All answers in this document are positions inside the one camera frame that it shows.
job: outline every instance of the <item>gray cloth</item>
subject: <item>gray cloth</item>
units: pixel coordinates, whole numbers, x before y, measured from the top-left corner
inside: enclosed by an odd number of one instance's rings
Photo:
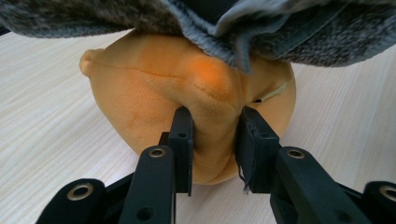
[[[0,22],[46,38],[130,28],[184,35],[249,72],[249,54],[317,66],[371,58],[396,43],[396,0],[240,0],[216,24],[177,0],[0,0]]]

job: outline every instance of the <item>light wood surface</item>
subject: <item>light wood surface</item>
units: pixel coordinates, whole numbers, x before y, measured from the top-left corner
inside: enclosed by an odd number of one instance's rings
[[[64,185],[109,185],[137,157],[92,98],[78,69],[86,49],[125,33],[72,39],[0,36],[0,223],[34,223]],[[327,172],[362,191],[396,182],[396,47],[343,68],[294,66],[297,105],[283,146],[309,150]],[[238,178],[177,195],[177,223],[275,223],[268,195]]]

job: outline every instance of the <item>wood grain surface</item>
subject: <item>wood grain surface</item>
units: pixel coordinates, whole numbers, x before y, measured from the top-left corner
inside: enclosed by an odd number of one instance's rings
[[[64,185],[109,185],[137,157],[92,98],[79,69],[86,49],[125,33],[71,39],[0,36],[0,223],[35,223]],[[342,68],[293,65],[297,104],[283,146],[310,151],[335,179],[362,191],[396,182],[396,47]],[[268,195],[238,178],[177,195],[177,223],[275,223]]]

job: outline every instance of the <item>white wooden table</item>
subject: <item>white wooden table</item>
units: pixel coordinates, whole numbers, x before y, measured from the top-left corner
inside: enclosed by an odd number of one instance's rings
[[[125,33],[73,39],[0,36],[0,223],[35,223],[67,183],[109,185],[137,157],[92,98],[78,69],[86,49]],[[294,65],[297,105],[283,146],[309,150],[327,172],[362,191],[396,182],[396,47],[344,68]],[[177,223],[275,223],[268,195],[238,178],[177,196]]]

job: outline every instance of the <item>gray knit fabric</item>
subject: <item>gray knit fabric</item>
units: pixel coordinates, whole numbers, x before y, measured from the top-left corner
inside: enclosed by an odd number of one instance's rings
[[[240,0],[212,24],[177,0],[0,0],[0,23],[34,37],[135,28],[184,35],[249,72],[248,55],[345,66],[396,43],[396,0]]]

